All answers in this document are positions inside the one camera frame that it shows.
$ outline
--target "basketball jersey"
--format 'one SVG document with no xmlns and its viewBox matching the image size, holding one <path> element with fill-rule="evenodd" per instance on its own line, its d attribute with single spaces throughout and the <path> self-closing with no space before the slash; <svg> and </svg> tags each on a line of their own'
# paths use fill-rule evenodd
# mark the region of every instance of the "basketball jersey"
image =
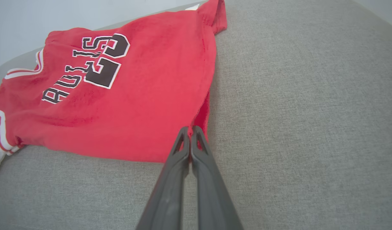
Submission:
<svg viewBox="0 0 392 230">
<path fill-rule="evenodd" d="M 207 129 L 222 0 L 120 28 L 51 32 L 34 70 L 0 86 L 0 162 L 23 145 L 164 162 L 181 127 Z"/>
</svg>

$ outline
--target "gray upholstery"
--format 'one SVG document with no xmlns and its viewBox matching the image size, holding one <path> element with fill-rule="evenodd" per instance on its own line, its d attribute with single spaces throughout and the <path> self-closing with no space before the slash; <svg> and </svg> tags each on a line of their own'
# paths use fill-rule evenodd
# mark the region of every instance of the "gray upholstery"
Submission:
<svg viewBox="0 0 392 230">
<path fill-rule="evenodd" d="M 348 0 L 226 10 L 209 141 L 245 229 L 392 229 L 392 26 Z M 161 168 L 28 146 L 0 166 L 0 229 L 134 229 Z M 191 174 L 184 200 L 197 229 Z"/>
</svg>

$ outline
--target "red jersey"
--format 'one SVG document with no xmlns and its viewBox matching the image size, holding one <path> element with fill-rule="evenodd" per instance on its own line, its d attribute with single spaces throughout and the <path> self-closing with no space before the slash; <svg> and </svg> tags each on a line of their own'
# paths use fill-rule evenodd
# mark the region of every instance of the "red jersey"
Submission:
<svg viewBox="0 0 392 230">
<path fill-rule="evenodd" d="M 0 161 L 26 144 L 164 162 L 181 127 L 206 131 L 222 0 L 120 28 L 51 32 L 35 70 L 0 87 Z"/>
</svg>

